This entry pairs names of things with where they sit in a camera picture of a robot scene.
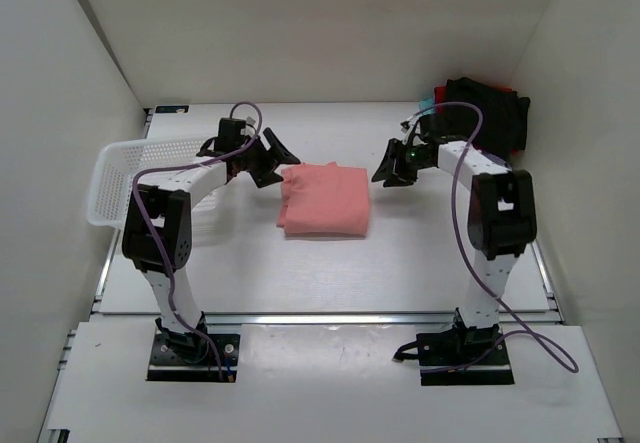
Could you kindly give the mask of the pink t shirt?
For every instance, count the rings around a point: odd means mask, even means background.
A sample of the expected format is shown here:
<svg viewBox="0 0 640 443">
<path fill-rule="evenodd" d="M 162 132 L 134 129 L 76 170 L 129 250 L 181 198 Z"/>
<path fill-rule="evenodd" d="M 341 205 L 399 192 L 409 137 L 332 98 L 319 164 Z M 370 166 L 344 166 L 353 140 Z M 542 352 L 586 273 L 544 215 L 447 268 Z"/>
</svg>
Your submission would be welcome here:
<svg viewBox="0 0 640 443">
<path fill-rule="evenodd" d="M 367 235 L 371 203 L 364 168 L 300 164 L 283 169 L 281 176 L 276 226 L 286 236 Z"/>
</svg>

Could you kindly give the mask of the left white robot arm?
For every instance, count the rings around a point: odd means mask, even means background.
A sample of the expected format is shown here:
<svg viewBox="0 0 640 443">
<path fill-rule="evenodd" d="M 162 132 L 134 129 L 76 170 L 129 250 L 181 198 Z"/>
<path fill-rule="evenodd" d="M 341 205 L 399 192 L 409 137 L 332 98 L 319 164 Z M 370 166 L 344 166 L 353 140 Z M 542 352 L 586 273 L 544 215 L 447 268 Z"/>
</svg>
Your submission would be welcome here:
<svg viewBox="0 0 640 443">
<path fill-rule="evenodd" d="M 186 271 L 193 209 L 242 172 L 264 188 L 282 182 L 278 167 L 300 162 L 271 128 L 250 118 L 227 117 L 191 162 L 163 167 L 167 176 L 160 183 L 144 182 L 152 169 L 134 176 L 122 252 L 152 288 L 160 310 L 156 326 L 164 345 L 187 364 L 222 362 Z"/>
</svg>

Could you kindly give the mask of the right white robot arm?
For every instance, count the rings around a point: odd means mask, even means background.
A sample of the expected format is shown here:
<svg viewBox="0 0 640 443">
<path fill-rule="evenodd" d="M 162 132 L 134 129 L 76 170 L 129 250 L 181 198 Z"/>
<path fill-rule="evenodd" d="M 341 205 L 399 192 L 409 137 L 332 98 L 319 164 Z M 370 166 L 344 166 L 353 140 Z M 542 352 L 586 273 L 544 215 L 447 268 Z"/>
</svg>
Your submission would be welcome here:
<svg viewBox="0 0 640 443">
<path fill-rule="evenodd" d="M 537 220 L 531 175 L 513 171 L 476 150 L 470 139 L 441 131 L 436 116 L 412 116 L 403 138 L 389 140 L 372 179 L 386 188 L 407 187 L 421 170 L 437 168 L 453 178 L 453 191 L 469 193 L 467 227 L 454 229 L 475 251 L 464 255 L 470 284 L 452 326 L 418 337 L 425 356 L 439 366 L 483 360 L 501 343 L 499 312 L 511 271 L 535 239 Z"/>
</svg>

